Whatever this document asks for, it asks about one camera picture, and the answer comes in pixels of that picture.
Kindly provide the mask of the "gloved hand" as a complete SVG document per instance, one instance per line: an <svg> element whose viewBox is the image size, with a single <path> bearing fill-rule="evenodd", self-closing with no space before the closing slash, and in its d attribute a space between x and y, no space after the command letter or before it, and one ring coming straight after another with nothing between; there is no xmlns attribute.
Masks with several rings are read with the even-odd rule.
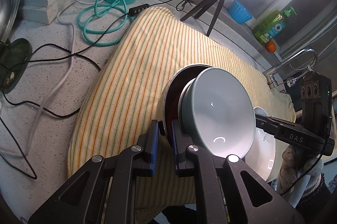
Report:
<svg viewBox="0 0 337 224"><path fill-rule="evenodd" d="M279 194L313 192L322 180L323 162L318 157L307 157L299 148L289 145L282 154L282 165L277 176Z"/></svg>

